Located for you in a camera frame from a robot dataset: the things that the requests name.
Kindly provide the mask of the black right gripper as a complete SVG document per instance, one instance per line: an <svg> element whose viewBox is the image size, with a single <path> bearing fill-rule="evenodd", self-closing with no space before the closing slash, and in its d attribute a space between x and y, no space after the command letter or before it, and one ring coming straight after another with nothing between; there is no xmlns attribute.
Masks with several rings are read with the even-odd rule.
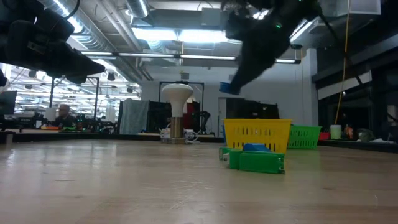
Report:
<svg viewBox="0 0 398 224"><path fill-rule="evenodd" d="M231 93L258 78L289 48L289 37L299 24L298 12L273 12L262 20L231 13L225 25L229 39L242 42L237 72L229 84Z"/></svg>

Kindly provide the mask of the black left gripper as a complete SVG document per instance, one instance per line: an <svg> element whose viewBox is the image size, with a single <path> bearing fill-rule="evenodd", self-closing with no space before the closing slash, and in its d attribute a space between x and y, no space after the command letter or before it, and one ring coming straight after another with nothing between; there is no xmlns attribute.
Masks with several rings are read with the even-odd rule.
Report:
<svg viewBox="0 0 398 224"><path fill-rule="evenodd" d="M68 75L72 83L86 82L88 75L105 71L105 66L67 44L75 31L67 19L44 9L33 20L17 19L1 24L1 62Z"/></svg>

